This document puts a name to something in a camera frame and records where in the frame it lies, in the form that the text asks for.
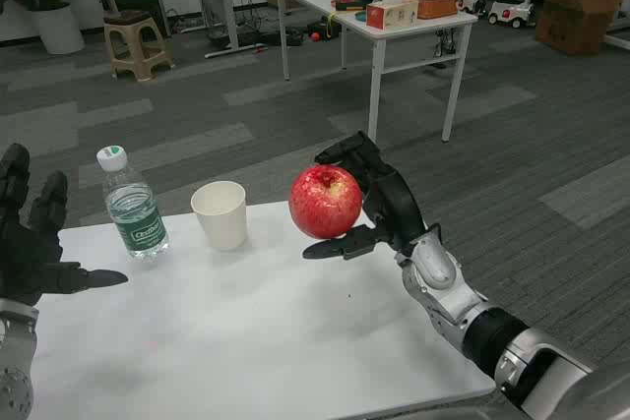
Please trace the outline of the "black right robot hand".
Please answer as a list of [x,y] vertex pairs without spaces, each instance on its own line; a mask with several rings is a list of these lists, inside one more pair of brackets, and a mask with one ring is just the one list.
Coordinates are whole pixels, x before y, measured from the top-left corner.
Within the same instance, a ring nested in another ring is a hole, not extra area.
[[407,182],[381,158],[380,149],[359,131],[329,146],[314,158],[317,164],[334,164],[349,172],[362,192],[362,209],[373,223],[350,229],[345,236],[316,243],[302,252],[306,260],[342,257],[350,260],[386,243],[397,253],[410,256],[426,233],[442,237],[441,225],[424,222]]

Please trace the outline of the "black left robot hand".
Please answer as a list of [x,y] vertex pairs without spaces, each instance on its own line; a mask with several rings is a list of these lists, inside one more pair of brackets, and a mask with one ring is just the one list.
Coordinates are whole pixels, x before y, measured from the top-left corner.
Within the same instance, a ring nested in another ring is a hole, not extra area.
[[59,232],[67,217],[68,180],[51,173],[33,200],[26,224],[20,210],[27,201],[31,156],[13,143],[1,158],[1,297],[33,307],[44,294],[74,294],[123,284],[116,270],[86,270],[63,262]]

